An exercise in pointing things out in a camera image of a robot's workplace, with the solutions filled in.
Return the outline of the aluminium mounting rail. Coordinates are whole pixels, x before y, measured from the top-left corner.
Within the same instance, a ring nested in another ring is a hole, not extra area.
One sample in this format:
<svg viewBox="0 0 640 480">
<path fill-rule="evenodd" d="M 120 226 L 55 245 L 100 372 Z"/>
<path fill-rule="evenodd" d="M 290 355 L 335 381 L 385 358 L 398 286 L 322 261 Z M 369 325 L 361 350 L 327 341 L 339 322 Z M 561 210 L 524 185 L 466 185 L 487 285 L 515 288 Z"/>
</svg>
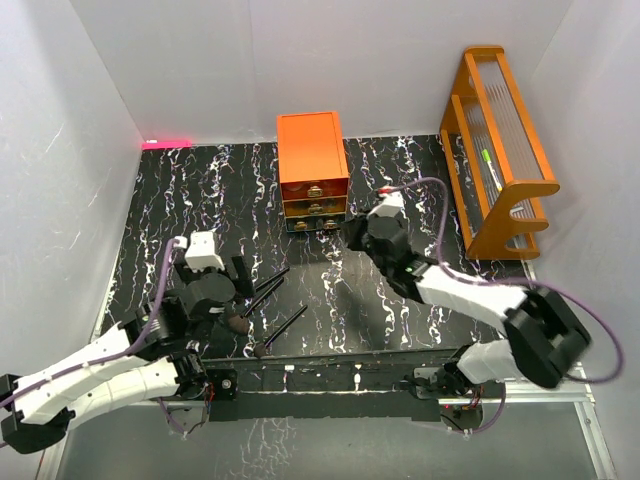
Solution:
<svg viewBox="0 0 640 480">
<path fill-rule="evenodd" d="M 42 456 L 42 479 L 612 479 L 582 385 L 510 382 L 481 404 L 397 390 L 406 359 L 238 364 L 239 390 L 206 410 L 138 403 L 95 418 Z"/>
</svg>

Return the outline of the thin black makeup brush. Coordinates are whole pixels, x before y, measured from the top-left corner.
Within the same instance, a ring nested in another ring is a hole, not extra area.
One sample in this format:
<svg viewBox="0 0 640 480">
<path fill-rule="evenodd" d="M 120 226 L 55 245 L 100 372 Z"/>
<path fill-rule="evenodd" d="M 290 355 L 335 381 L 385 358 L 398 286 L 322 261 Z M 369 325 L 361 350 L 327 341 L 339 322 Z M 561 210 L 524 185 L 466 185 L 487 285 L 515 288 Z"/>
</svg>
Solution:
<svg viewBox="0 0 640 480">
<path fill-rule="evenodd" d="M 287 266 L 256 285 L 254 287 L 255 294 L 269 294 L 270 292 L 276 290 L 284 282 L 285 275 L 289 271 L 290 267 Z"/>
</svg>

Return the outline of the green marker pen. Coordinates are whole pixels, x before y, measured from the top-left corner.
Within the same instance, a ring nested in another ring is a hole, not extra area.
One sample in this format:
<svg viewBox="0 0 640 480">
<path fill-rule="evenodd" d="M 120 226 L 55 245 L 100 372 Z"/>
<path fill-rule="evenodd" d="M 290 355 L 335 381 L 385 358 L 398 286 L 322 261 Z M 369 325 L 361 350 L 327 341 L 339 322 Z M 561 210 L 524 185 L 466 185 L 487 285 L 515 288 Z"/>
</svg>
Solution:
<svg viewBox="0 0 640 480">
<path fill-rule="evenodd" d="M 491 155 L 490 155 L 489 151 L 487 149 L 483 149 L 481 151 L 481 155 L 482 155 L 482 158 L 483 158 L 485 164 L 487 165 L 487 168 L 489 169 L 489 172 L 490 172 L 491 178 L 492 178 L 492 180 L 494 182 L 496 190 L 498 192 L 501 192 L 502 191 L 502 184 L 500 182 L 497 170 L 493 166 L 493 163 L 492 163 L 492 160 L 491 160 Z"/>
</svg>

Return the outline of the orange drawer cabinet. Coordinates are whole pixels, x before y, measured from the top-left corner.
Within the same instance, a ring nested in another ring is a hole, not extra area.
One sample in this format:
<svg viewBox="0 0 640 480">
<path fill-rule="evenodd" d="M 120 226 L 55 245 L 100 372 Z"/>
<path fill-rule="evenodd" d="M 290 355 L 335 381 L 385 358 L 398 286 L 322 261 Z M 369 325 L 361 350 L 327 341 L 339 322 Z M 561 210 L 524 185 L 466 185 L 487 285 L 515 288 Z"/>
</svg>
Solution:
<svg viewBox="0 0 640 480">
<path fill-rule="evenodd" d="M 279 186 L 288 182 L 349 180 L 341 122 L 336 111 L 277 117 Z"/>
</svg>

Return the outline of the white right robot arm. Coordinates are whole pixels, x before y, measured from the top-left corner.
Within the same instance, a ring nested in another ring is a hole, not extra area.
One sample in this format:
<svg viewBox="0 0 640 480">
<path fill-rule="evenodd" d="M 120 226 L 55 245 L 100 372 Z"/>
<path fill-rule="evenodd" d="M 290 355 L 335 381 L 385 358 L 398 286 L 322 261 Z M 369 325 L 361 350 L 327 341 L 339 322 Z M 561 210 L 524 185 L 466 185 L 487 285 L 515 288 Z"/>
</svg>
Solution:
<svg viewBox="0 0 640 480">
<path fill-rule="evenodd" d="M 569 305 L 547 287 L 491 285 L 448 275 L 442 264 L 413 250 L 399 219 L 359 214 L 344 222 L 347 247 L 365 253 L 404 299 L 442 306 L 481 321 L 503 339 L 464 346 L 442 372 L 447 388 L 466 397 L 481 384 L 523 377 L 553 389 L 591 344 Z"/>
</svg>

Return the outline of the large fluffy powder brush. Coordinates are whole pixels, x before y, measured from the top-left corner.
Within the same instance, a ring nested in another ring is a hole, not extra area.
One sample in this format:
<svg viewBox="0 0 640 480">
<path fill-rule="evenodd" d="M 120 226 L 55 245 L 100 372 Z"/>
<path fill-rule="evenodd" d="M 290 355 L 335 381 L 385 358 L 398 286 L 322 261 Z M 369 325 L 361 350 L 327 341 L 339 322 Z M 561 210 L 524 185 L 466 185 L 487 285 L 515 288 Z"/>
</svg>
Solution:
<svg viewBox="0 0 640 480">
<path fill-rule="evenodd" d="M 249 306 L 240 314 L 234 313 L 229 315 L 224 321 L 226 326 L 232 333 L 240 336 L 247 336 L 250 330 L 249 317 L 268 299 L 284 283 L 283 278 L 279 278 L 271 282 L 265 287 L 259 295 L 249 304 Z"/>
</svg>

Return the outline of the small black makeup brush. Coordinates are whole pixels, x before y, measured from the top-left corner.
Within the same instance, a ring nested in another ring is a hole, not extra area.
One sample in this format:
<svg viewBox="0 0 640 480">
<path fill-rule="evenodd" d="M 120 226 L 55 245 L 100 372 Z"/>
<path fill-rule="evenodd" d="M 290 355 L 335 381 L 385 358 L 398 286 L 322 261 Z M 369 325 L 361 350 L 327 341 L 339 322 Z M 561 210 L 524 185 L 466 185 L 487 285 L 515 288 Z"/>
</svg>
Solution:
<svg viewBox="0 0 640 480">
<path fill-rule="evenodd" d="M 263 341 L 258 342 L 254 349 L 253 355 L 255 358 L 263 358 L 269 354 L 271 345 L 281 336 L 284 332 L 308 309 L 307 305 L 302 305 L 296 310 L 282 325 L 280 325 L 274 332 L 272 332 Z"/>
</svg>

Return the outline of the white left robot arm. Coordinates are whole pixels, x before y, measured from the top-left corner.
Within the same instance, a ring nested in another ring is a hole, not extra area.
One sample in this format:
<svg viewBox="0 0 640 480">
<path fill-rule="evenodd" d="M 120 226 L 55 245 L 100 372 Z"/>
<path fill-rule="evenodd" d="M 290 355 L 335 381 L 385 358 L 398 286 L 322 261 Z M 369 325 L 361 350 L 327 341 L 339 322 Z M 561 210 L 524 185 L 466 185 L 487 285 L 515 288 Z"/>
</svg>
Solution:
<svg viewBox="0 0 640 480">
<path fill-rule="evenodd" d="M 3 444 L 20 454 L 44 450 L 82 423 L 142 400 L 194 399 L 208 382 L 193 342 L 203 342 L 217 321 L 245 335 L 248 322 L 233 303 L 254 295 L 245 259 L 201 272 L 179 261 L 183 285 L 129 312 L 104 335 L 68 358 L 32 375 L 1 378 Z"/>
</svg>

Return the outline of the pink tape strip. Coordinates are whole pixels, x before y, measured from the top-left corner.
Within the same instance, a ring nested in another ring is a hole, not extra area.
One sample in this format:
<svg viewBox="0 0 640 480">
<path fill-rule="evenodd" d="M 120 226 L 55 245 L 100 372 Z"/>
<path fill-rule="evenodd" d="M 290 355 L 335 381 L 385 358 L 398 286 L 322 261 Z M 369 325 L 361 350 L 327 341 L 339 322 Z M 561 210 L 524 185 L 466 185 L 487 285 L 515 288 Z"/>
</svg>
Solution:
<svg viewBox="0 0 640 480">
<path fill-rule="evenodd" d="M 192 142 L 189 140 L 149 140 L 141 145 L 142 151 L 149 150 L 163 150 L 163 149 L 176 149 L 176 148 L 190 148 Z"/>
</svg>

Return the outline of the orange wooden shelf rack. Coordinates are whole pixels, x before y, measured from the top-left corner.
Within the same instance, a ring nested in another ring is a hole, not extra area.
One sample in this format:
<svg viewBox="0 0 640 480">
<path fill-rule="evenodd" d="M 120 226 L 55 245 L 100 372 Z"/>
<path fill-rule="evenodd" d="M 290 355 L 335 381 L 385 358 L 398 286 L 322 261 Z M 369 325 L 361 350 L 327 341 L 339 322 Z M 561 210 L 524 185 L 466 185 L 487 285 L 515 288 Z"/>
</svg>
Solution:
<svg viewBox="0 0 640 480">
<path fill-rule="evenodd" d="M 500 46 L 467 48 L 440 136 L 468 258 L 533 260 L 548 228 L 541 200 L 560 185 Z M 497 170 L 498 192 L 481 151 Z"/>
</svg>

